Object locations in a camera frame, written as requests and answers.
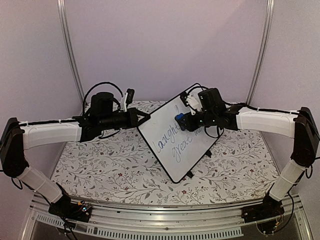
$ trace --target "white board with black frame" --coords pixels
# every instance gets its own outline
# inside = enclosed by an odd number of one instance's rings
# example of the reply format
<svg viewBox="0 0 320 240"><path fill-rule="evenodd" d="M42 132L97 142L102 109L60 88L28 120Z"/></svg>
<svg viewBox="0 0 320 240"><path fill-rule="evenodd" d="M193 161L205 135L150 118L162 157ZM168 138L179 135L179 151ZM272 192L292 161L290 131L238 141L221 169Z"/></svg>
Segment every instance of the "white board with black frame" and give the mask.
<svg viewBox="0 0 320 240"><path fill-rule="evenodd" d="M196 83L189 87L200 86ZM199 101L201 88L192 90ZM151 118L138 127L141 136L157 158L172 182L179 183L213 146L216 139L206 135L204 128L196 131L182 131L175 120L178 114L190 109L180 99L180 94L151 113ZM207 128L211 136L217 136L215 126Z"/></svg>

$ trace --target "wire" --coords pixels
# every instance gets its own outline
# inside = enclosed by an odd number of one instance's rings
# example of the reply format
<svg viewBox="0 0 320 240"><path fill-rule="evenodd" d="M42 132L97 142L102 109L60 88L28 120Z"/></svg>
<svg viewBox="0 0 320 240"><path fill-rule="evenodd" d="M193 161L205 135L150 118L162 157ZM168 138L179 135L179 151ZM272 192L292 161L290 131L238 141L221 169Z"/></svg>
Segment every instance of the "wire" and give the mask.
<svg viewBox="0 0 320 240"><path fill-rule="evenodd" d="M11 182L13 183L13 185L15 185L18 189L20 189L20 190L22 190L23 189L23 187L22 187L22 183L21 183L21 181L19 180L19 183L20 183L20 186L18 186L16 183L15 183L15 181L14 181L14 178L13 177L11 177Z"/></svg>
<svg viewBox="0 0 320 240"><path fill-rule="evenodd" d="M305 176L307 179L310 179L312 176L312 173L314 172L314 168L312 167L312 165L310 167L311 167L310 175L308 175L308 169L305 170Z"/></svg>
<svg viewBox="0 0 320 240"><path fill-rule="evenodd" d="M41 194L41 196L42 196L43 199L49 204L49 206L52 207L51 202L49 202L48 199L47 199L45 196L43 196L42 194ZM59 218L61 218L61 220L64 222L64 229L66 230L66 226L67 226L68 229L70 230L72 236L74 237L74 240L78 240L78 238L76 237L74 231L73 231L72 228L70 227L68 221L67 221L64 217L60 216L59 213L57 212L57 210L56 210L54 207L52 207L52 209L55 211L55 213L57 214L57 216L58 216Z"/></svg>
<svg viewBox="0 0 320 240"><path fill-rule="evenodd" d="M206 134L208 137L213 138L213 139L217 139L217 140L218 140L218 139L224 134L224 132L225 132L225 129L222 128L222 133L220 134L220 128L217 126L217 127L216 127L216 130L217 130L218 136L211 136L210 134L208 134L207 128L208 128L208 127L206 127L206 126L204 127L204 132L205 132L205 134Z"/></svg>
<svg viewBox="0 0 320 240"><path fill-rule="evenodd" d="M112 133L112 134L110 134L110 135L108 135L108 136L99 136L98 138L99 139L108 139L108 138L111 138L111 137L113 137L114 135L116 135L116 134L118 134L118 133L120 133L120 130L119 131L116 131L116 132L114 132L114 133Z"/></svg>
<svg viewBox="0 0 320 240"><path fill-rule="evenodd" d="M284 111L284 110L270 109L270 108L257 108L257 107L250 106L250 105L246 104L245 102L229 103L229 102L223 101L223 103L226 104L226 105L229 105L229 106L243 105L244 107L247 107L248 109L251 109L251 110L254 110L254 111L299 115L298 112L291 112L291 111Z"/></svg>
<svg viewBox="0 0 320 240"><path fill-rule="evenodd" d="M193 88L191 88L186 94L187 95L189 95L193 90L195 90L195 89L209 89L209 88L207 88L206 86L202 86L202 85L200 85L200 86L194 86Z"/></svg>
<svg viewBox="0 0 320 240"><path fill-rule="evenodd" d="M115 85L114 83L109 82L109 81L99 82L99 83L97 83L96 85L94 85L93 87L91 87L91 88L89 89L89 91L85 94L84 99L83 99L83 101L82 101L82 116L85 114L86 99L87 99L89 93L91 93L91 91L92 91L93 89L95 89L96 87L98 87L98 86L100 86L100 85L105 85L105 84L114 86L114 87L120 92L121 97L124 96L124 94L122 93L121 89L120 89L117 85Z"/></svg>
<svg viewBox="0 0 320 240"><path fill-rule="evenodd" d="M69 240L72 240L71 237L68 235L69 233L67 232L67 228L66 228L66 225L64 224L63 225L64 227L64 235L69 239Z"/></svg>
<svg viewBox="0 0 320 240"><path fill-rule="evenodd" d="M274 233L278 233L278 232L280 232L282 229L284 229L284 228L289 224L291 218L292 218L293 215L294 215L295 201L294 201L294 198L291 196L290 192L288 192L288 195L289 195L289 197L291 198L291 201L292 201L292 210L291 210L290 217L289 217L288 221L283 225L283 227L275 230Z"/></svg>

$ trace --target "white wall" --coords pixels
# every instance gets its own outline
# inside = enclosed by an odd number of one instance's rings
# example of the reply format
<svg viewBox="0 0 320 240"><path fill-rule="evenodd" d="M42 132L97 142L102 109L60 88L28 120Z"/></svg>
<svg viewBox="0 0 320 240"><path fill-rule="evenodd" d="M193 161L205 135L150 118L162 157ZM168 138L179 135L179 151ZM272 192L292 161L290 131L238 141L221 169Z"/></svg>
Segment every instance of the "white wall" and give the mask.
<svg viewBox="0 0 320 240"><path fill-rule="evenodd" d="M320 129L320 1L278 0L268 47L252 105L277 109L309 107ZM293 141L265 134L282 169L293 150ZM320 239L320 162L311 179L298 185L315 239Z"/></svg>
<svg viewBox="0 0 320 240"><path fill-rule="evenodd" d="M0 134L20 121L67 118L80 111L56 1L0 1ZM50 176L62 145L26 152L30 165ZM0 173L0 239L17 240L32 199Z"/></svg>
<svg viewBox="0 0 320 240"><path fill-rule="evenodd" d="M135 89L136 100L169 100L199 82L219 88L226 101L246 99L267 1L68 0L65 6L85 91L110 81Z"/></svg>

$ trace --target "robotic arm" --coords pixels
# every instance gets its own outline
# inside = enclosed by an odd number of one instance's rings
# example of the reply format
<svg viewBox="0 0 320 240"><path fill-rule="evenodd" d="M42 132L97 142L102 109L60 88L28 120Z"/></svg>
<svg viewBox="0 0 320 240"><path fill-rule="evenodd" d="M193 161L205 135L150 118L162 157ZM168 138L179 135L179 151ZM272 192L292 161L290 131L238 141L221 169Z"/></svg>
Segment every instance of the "robotic arm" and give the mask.
<svg viewBox="0 0 320 240"><path fill-rule="evenodd" d="M306 107L298 111L260 109L245 103L227 108L216 88L203 90L198 96L201 104L187 93L180 96L183 103L191 108L191 112L175 117L182 130L193 132L200 127L217 126L235 131L257 130L281 134L294 139L291 160L267 192L262 204L242 209L242 218L246 223L283 214L281 200L316 158L319 133L310 110Z"/></svg>
<svg viewBox="0 0 320 240"><path fill-rule="evenodd" d="M99 92L92 96L91 107L84 115L66 120L18 122L17 118L10 118L1 138L3 172L44 196L50 203L49 213L88 222L91 206L83 202L71 203L71 198L59 184L29 165L24 150L53 143L87 142L100 136L104 130L138 127L150 115L136 108L127 109L133 95L134 90L128 89L119 103L112 93ZM118 105L116 111L113 111L114 103Z"/></svg>

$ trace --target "floral patterned surface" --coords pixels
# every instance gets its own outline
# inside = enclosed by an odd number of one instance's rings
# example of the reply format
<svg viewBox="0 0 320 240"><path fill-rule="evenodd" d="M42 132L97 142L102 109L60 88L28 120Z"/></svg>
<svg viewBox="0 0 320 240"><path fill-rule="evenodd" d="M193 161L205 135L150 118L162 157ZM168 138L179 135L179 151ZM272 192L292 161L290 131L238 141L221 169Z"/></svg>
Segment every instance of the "floral patterned surface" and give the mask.
<svg viewBox="0 0 320 240"><path fill-rule="evenodd" d="M136 101L130 107L151 112L163 103ZM93 200L200 205L262 198L279 176L257 131L225 130L211 152L192 169L192 179L174 184L138 130L121 130L108 139L68 142L52 180L71 195Z"/></svg>

